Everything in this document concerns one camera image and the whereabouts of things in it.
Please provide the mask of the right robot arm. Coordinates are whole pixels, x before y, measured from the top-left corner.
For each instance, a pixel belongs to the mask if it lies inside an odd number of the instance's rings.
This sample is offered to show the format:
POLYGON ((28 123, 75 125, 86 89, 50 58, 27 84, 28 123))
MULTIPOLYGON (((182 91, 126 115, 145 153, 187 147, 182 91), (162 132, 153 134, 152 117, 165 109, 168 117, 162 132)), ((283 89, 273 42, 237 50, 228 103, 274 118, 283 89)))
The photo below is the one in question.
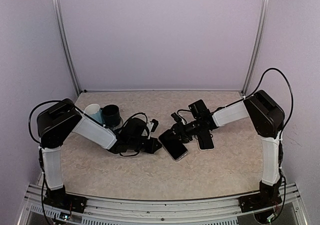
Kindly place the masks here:
POLYGON ((211 112, 201 99, 190 104, 188 108, 194 118, 189 123, 183 123, 176 112, 171 114, 175 124, 159 136, 165 150, 177 161, 187 153, 185 144, 193 138, 197 139, 200 150, 212 150, 214 143, 211 131, 250 118, 261 139, 263 151, 263 173, 255 201, 260 207, 268 206, 278 196, 282 182, 281 138, 285 127, 283 109, 264 90, 219 107, 214 112, 211 112))

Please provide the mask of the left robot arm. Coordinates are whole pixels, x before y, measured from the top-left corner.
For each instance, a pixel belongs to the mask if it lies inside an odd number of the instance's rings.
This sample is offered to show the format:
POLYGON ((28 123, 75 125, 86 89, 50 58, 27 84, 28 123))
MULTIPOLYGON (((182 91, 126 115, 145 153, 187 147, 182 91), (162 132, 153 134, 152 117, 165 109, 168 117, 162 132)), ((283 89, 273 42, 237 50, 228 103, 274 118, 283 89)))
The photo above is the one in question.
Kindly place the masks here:
POLYGON ((122 126, 112 130, 88 113, 80 110, 70 99, 52 100, 52 106, 39 113, 36 119, 39 150, 45 185, 51 191, 49 197, 63 208, 70 203, 65 191, 61 169, 61 147, 71 133, 99 145, 112 154, 125 156, 127 151, 154 154, 161 143, 152 133, 159 122, 142 120, 139 113, 130 116, 122 126))

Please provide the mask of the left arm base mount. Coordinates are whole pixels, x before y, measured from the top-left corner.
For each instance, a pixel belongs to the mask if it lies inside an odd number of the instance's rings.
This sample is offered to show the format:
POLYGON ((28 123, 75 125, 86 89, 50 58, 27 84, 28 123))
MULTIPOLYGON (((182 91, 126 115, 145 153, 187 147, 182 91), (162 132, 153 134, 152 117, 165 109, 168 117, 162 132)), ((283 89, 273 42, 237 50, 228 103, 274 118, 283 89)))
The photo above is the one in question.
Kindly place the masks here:
POLYGON ((45 197, 43 203, 57 209, 83 214, 86 208, 87 201, 88 199, 86 197, 67 193, 63 198, 58 197, 53 199, 45 197))

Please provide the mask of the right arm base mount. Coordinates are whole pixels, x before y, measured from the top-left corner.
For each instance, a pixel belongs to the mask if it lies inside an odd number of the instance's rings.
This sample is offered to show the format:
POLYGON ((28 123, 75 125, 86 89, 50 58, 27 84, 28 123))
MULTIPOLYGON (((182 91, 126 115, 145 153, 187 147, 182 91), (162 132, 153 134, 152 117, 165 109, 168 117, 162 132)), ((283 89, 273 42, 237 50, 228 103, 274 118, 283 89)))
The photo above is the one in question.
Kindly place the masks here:
POLYGON ((280 195, 269 199, 263 198, 260 193, 241 196, 238 198, 238 201, 242 213, 268 208, 283 202, 280 195))

